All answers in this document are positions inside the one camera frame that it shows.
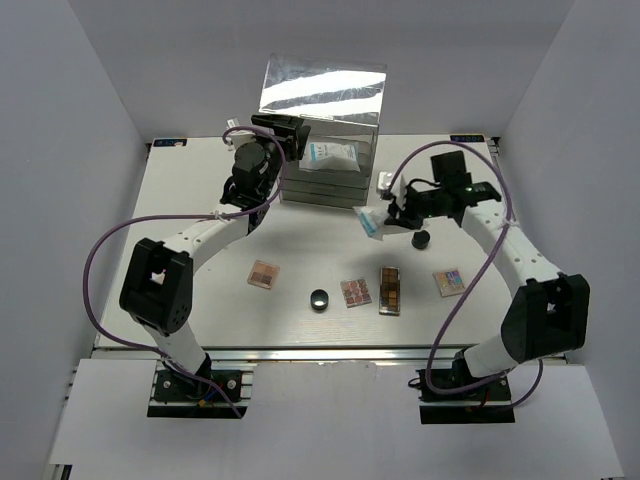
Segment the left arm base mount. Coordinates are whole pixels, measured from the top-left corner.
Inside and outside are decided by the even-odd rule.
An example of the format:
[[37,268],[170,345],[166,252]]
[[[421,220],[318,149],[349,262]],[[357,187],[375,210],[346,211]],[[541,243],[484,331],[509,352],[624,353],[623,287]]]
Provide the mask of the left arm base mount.
[[147,416],[161,419],[241,419],[249,405],[255,365],[213,361],[202,382],[157,361]]

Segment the clear acrylic drawer organizer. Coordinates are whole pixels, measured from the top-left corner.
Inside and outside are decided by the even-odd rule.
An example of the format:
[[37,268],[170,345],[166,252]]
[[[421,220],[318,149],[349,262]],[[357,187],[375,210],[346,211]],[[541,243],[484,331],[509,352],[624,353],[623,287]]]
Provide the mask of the clear acrylic drawer organizer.
[[272,54],[259,113],[302,118],[307,141],[353,144],[359,172],[287,168],[281,199],[351,209],[367,203],[379,133],[387,66],[362,61]]

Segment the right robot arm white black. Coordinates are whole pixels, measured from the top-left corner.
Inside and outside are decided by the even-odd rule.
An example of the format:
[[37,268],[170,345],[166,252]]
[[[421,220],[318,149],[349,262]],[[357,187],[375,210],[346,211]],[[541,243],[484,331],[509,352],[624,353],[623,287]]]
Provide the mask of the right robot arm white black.
[[488,378],[530,360],[582,348],[586,341],[590,286],[549,261],[513,219],[505,190],[475,182],[462,151],[431,159],[435,185],[418,190],[395,172],[381,196],[389,203],[386,224],[418,230],[431,218],[446,217],[486,253],[510,295],[499,332],[462,351],[451,374],[453,390],[472,399]]

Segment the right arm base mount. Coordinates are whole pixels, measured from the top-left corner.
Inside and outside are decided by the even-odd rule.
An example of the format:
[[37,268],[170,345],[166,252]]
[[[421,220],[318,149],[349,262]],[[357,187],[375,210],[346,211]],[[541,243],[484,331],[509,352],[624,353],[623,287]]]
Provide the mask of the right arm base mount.
[[439,395],[428,388],[426,370],[416,371],[407,386],[418,392],[423,425],[512,424],[515,422],[508,380],[501,378],[479,389]]

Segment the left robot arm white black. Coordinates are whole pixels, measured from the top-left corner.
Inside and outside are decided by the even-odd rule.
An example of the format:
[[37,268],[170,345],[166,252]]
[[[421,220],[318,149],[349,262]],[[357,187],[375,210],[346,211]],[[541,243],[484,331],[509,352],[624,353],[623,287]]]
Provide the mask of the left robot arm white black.
[[194,276],[213,256],[256,230],[281,189],[285,169],[302,159],[310,134],[302,119],[255,114],[248,126],[231,125],[223,142],[234,160],[219,205],[183,232],[136,243],[119,305],[152,337],[177,387],[199,399],[211,387],[211,360],[188,323]]

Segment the cotton pad pack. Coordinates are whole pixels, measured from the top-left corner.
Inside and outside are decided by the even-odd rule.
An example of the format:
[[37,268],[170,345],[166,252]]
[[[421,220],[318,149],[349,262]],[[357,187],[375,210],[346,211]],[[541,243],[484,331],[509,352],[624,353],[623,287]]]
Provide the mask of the cotton pad pack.
[[366,235],[371,239],[382,241],[386,236],[404,232],[398,226],[386,224],[391,217],[385,205],[354,207],[353,210]]
[[303,170],[335,170],[359,172],[358,149],[353,144],[310,142],[299,161]]

